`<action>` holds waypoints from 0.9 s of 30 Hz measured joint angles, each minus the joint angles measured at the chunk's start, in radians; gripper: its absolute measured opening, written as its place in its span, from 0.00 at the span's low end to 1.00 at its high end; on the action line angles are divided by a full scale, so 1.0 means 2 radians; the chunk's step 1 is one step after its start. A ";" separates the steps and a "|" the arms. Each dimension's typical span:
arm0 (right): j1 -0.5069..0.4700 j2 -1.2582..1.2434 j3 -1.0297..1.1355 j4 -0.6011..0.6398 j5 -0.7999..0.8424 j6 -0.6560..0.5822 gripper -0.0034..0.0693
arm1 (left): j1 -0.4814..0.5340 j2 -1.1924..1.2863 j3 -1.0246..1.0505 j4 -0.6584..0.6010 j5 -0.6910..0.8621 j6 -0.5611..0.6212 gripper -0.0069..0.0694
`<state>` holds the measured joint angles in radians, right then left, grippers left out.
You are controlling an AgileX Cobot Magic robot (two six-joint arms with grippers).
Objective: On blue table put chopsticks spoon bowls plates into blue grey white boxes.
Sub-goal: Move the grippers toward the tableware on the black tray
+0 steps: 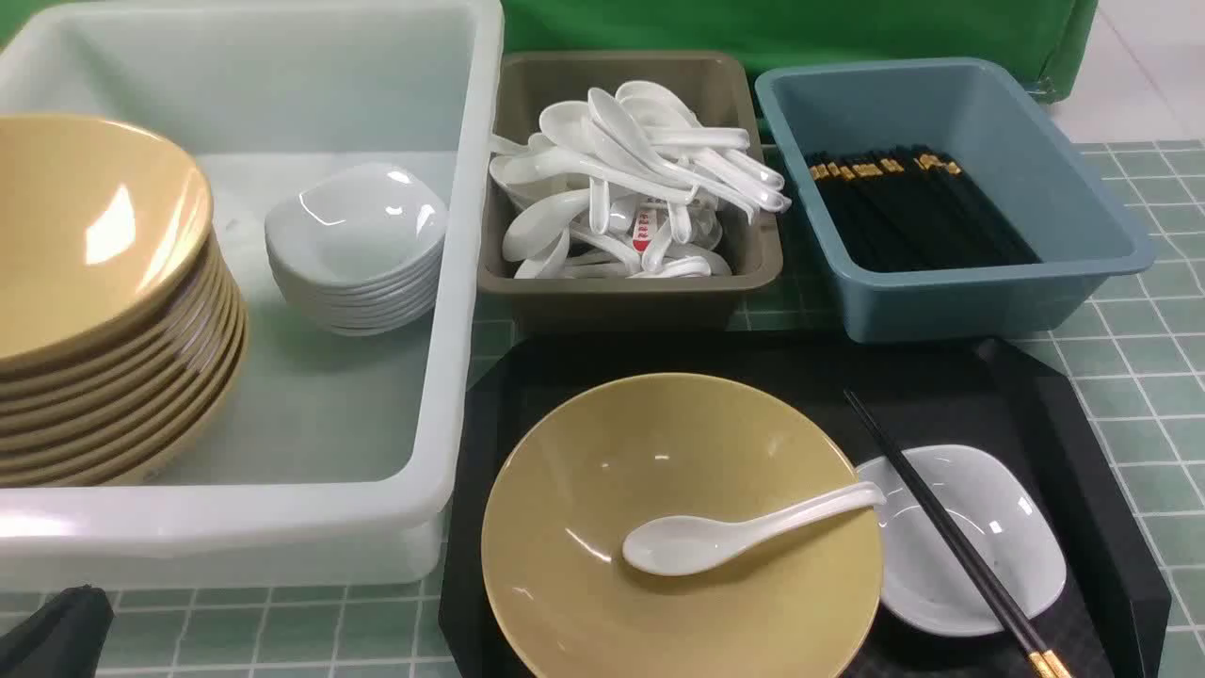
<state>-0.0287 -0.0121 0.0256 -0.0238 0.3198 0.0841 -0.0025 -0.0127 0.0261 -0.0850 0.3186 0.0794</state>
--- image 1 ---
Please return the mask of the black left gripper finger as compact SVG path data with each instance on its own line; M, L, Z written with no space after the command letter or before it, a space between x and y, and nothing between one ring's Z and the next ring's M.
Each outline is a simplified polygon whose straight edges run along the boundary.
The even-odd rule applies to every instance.
M94 677L113 618L102 589L61 589L2 635L1 676Z

